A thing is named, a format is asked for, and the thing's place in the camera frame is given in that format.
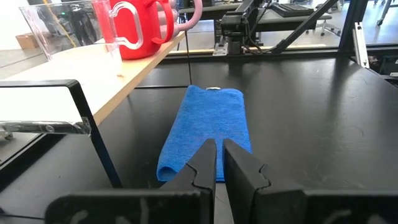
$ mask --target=wooden table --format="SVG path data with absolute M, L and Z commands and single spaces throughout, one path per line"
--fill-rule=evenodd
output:
M 123 60 L 121 65 L 116 65 L 121 67 L 118 72 L 108 69 L 115 64 L 110 64 L 106 60 L 107 56 L 98 54 L 98 48 L 90 48 L 86 54 L 82 52 L 84 47 L 78 47 L 63 54 L 62 60 L 49 61 L 5 81 L 77 79 L 95 122 L 100 125 L 184 36 L 183 32 L 179 33 L 151 57 Z M 66 88 L 3 88 L 0 89 L 0 95 L 7 96 L 2 97 L 1 103 L 7 108 L 2 107 L 0 110 L 0 121 L 81 121 Z

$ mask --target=black table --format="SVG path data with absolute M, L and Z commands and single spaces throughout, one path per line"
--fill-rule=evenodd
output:
M 189 84 L 186 64 L 162 66 L 174 71 L 178 85 Z M 398 187 L 398 89 L 349 59 L 193 63 L 192 82 L 241 90 L 254 155 L 298 183 L 313 189 Z M 134 90 L 100 126 L 126 187 L 161 186 L 157 160 L 184 93 Z M 0 206 L 42 217 L 60 195 L 109 188 L 90 140 L 70 135 L 2 190 Z M 231 223 L 223 185 L 216 194 L 217 223 Z

